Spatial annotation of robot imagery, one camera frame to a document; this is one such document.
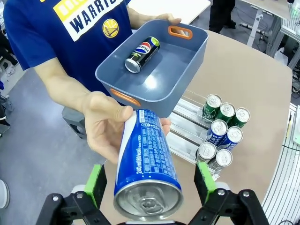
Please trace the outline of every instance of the white desk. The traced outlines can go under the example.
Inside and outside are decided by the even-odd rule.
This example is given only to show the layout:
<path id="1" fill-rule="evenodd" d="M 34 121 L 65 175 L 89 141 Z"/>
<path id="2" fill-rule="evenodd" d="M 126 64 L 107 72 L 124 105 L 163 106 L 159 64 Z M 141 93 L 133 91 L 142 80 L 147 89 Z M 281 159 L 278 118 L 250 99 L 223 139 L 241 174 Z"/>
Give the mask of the white desk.
<path id="1" fill-rule="evenodd" d="M 190 24 L 208 6 L 208 0 L 131 0 L 128 6 L 144 15 L 172 13 L 181 18 L 182 23 Z"/>

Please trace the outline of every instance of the table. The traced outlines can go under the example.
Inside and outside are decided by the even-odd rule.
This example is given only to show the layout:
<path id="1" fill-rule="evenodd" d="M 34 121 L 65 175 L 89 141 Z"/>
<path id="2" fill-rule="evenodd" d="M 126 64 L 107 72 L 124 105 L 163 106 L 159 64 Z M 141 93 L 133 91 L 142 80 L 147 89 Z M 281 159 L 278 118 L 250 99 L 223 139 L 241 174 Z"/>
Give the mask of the table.
<path id="1" fill-rule="evenodd" d="M 266 54 L 273 57 L 284 37 L 284 35 L 289 36 L 298 43 L 300 42 L 300 36 L 296 33 L 296 23 L 300 21 L 300 10 L 293 9 L 292 4 L 288 4 L 289 13 L 291 15 L 291 20 L 281 19 L 279 17 L 274 18 L 272 25 L 272 30 L 270 30 L 271 35 L 269 36 Z M 300 59 L 300 48 L 294 54 L 292 60 L 288 64 L 288 67 L 293 69 Z"/>
<path id="2" fill-rule="evenodd" d="M 131 0 L 128 6 L 144 15 L 160 15 L 172 13 L 182 19 L 182 23 L 190 24 L 208 6 L 209 0 Z"/>
<path id="3" fill-rule="evenodd" d="M 275 16 L 290 20 L 290 13 L 286 0 L 242 0 L 258 8 L 253 23 L 251 34 L 247 42 L 248 46 L 252 46 L 255 34 L 259 25 L 259 21 L 263 19 L 263 9 Z"/>
<path id="4" fill-rule="evenodd" d="M 250 110 L 244 140 L 233 150 L 233 163 L 221 172 L 219 181 L 228 183 L 235 193 L 250 188 L 262 202 L 285 136 L 292 71 L 233 39 L 210 31 L 209 36 L 204 62 L 184 98 L 194 103 L 199 102 L 198 95 L 217 93 L 224 101 Z M 255 66 L 245 69 L 248 63 Z M 185 200 L 170 219 L 188 223 L 200 206 L 193 183 L 195 165 L 175 155 L 173 161 Z M 100 209 L 112 224 L 118 224 L 127 219 L 113 208 L 116 165 L 106 162 L 105 171 L 107 186 Z M 231 223 L 222 218 L 218 224 Z"/>

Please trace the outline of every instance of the beige tabletop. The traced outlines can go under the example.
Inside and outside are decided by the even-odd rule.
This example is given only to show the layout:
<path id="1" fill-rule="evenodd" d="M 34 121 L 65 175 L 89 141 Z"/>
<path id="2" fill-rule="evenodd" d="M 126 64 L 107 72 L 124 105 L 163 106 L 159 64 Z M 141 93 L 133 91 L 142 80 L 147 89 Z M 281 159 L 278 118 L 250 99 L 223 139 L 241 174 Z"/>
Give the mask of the beige tabletop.
<path id="1" fill-rule="evenodd" d="M 242 0 L 254 5 L 256 7 L 262 8 L 276 16 L 281 18 L 291 20 L 290 11 L 287 5 L 287 0 Z"/>
<path id="2" fill-rule="evenodd" d="M 219 94 L 224 101 L 251 112 L 243 128 L 244 139 L 233 149 L 233 163 L 221 172 L 218 181 L 233 192 L 252 189 L 262 202 L 271 181 L 284 138 L 292 84 L 292 71 L 273 58 L 225 36 L 209 32 L 201 68 L 184 94 Z M 201 206 L 193 178 L 195 165 L 173 156 L 182 186 L 184 203 L 170 217 L 188 223 Z M 112 224 L 127 221 L 113 207 L 116 166 L 105 164 L 107 186 L 101 211 Z M 221 219 L 218 224 L 231 224 Z"/>

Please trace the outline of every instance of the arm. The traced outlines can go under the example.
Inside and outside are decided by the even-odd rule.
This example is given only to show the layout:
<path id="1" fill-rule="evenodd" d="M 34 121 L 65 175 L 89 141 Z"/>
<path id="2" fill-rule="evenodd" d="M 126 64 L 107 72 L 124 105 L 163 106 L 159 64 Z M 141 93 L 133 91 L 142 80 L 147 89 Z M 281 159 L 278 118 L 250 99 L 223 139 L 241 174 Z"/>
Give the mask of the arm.
<path id="1" fill-rule="evenodd" d="M 34 67 L 34 70 L 42 79 L 53 101 L 83 112 L 83 103 L 90 91 L 76 79 L 68 76 L 57 58 Z"/>

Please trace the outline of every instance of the can lid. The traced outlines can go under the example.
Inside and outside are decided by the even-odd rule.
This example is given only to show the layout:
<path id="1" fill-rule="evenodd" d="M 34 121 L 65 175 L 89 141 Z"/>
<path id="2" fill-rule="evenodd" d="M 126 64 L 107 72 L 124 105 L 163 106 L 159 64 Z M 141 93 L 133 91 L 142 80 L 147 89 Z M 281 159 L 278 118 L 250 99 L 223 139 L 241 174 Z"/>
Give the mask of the can lid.
<path id="1" fill-rule="evenodd" d="M 216 155 L 216 147 L 210 142 L 204 142 L 198 149 L 198 155 L 204 159 L 212 159 Z"/>
<path id="2" fill-rule="evenodd" d="M 242 129 L 236 126 L 229 128 L 227 131 L 227 137 L 234 143 L 239 143 L 243 139 L 243 136 Z"/>
<path id="3" fill-rule="evenodd" d="M 137 64 L 137 62 L 133 59 L 125 59 L 125 67 L 129 72 L 134 74 L 137 74 L 141 71 L 139 64 Z"/>
<path id="4" fill-rule="evenodd" d="M 229 166 L 233 161 L 233 156 L 230 151 L 221 149 L 216 154 L 216 161 L 220 166 Z"/>
<path id="5" fill-rule="evenodd" d="M 211 130 L 216 135 L 226 134 L 227 129 L 228 129 L 228 126 L 223 120 L 215 120 L 211 123 Z"/>
<path id="6" fill-rule="evenodd" d="M 210 107 L 218 108 L 222 103 L 222 99 L 219 95 L 210 94 L 206 98 L 206 102 Z"/>
<path id="7" fill-rule="evenodd" d="M 235 114 L 235 108 L 233 104 L 229 102 L 224 102 L 220 106 L 220 110 L 224 116 L 232 117 Z"/>
<path id="8" fill-rule="evenodd" d="M 182 192 L 159 180 L 139 180 L 123 187 L 114 198 L 119 213 L 133 220 L 153 221 L 172 215 L 183 202 Z"/>
<path id="9" fill-rule="evenodd" d="M 250 120 L 250 112 L 246 108 L 238 108 L 235 113 L 239 121 L 246 123 Z"/>

